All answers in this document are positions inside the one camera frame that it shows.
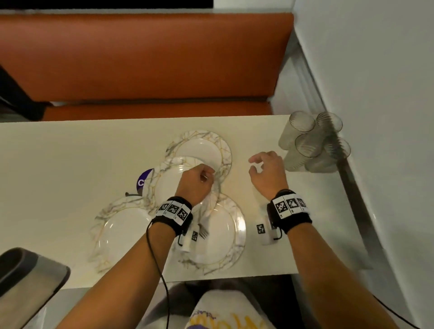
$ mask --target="wristband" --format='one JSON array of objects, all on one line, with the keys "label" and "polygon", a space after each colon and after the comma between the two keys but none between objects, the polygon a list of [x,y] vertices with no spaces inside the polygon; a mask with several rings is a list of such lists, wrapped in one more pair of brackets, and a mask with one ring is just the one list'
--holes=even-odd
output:
[{"label": "wristband", "polygon": [[304,200],[292,190],[280,190],[267,205],[267,213],[273,226],[285,234],[301,223],[312,223]]},{"label": "wristband", "polygon": [[183,197],[171,197],[161,204],[152,223],[169,225],[177,236],[185,234],[193,220],[191,209],[191,203]]}]

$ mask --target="white plate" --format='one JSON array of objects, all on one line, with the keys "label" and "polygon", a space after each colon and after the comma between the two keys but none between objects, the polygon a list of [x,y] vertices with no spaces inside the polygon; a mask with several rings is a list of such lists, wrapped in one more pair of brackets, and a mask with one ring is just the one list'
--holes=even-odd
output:
[{"label": "white plate", "polygon": [[198,237],[190,252],[177,247],[179,261],[204,275],[228,269],[238,260],[246,244],[246,223],[241,209],[228,196],[220,194],[214,211],[201,222],[209,235],[206,239]]},{"label": "white plate", "polygon": [[138,196],[123,197],[102,209],[91,229],[90,261],[98,272],[109,270],[145,234],[152,216]]},{"label": "white plate", "polygon": [[166,157],[190,156],[200,159],[216,171],[220,183],[229,174],[232,153],[228,144],[216,133],[190,130],[177,137],[166,149]]},{"label": "white plate", "polygon": [[[167,158],[155,167],[148,175],[148,178],[145,179],[142,191],[145,208],[149,211],[149,214],[154,215],[160,204],[175,195],[182,172],[201,163],[203,162],[192,157],[175,157]],[[211,192],[201,203],[193,207],[194,218],[200,219],[208,216],[213,211],[217,204],[219,192],[220,183],[215,180]]]}]

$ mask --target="chair backrest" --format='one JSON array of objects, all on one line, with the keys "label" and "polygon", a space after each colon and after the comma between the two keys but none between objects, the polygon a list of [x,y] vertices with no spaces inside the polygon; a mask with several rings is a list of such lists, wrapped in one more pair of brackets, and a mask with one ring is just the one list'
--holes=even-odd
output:
[{"label": "chair backrest", "polygon": [[1,15],[0,65],[34,101],[267,97],[293,19]]}]

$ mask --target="person's left arm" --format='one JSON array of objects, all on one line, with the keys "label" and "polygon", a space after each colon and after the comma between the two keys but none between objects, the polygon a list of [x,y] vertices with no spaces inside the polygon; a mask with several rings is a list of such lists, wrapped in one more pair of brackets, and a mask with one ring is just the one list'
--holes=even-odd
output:
[{"label": "person's left arm", "polygon": [[[191,206],[210,192],[214,170],[204,164],[182,174],[175,196]],[[133,329],[142,319],[160,280],[148,247],[147,235],[158,266],[163,270],[179,230],[157,222],[79,301],[58,329]]]}]

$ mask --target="orange seat cushion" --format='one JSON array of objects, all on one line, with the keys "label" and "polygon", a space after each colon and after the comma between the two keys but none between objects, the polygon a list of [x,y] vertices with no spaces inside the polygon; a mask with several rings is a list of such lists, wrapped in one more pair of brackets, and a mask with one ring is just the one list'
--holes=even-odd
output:
[{"label": "orange seat cushion", "polygon": [[268,97],[291,13],[0,15],[0,63],[34,101]]},{"label": "orange seat cushion", "polygon": [[48,107],[43,121],[271,115],[268,102],[197,102]]}]

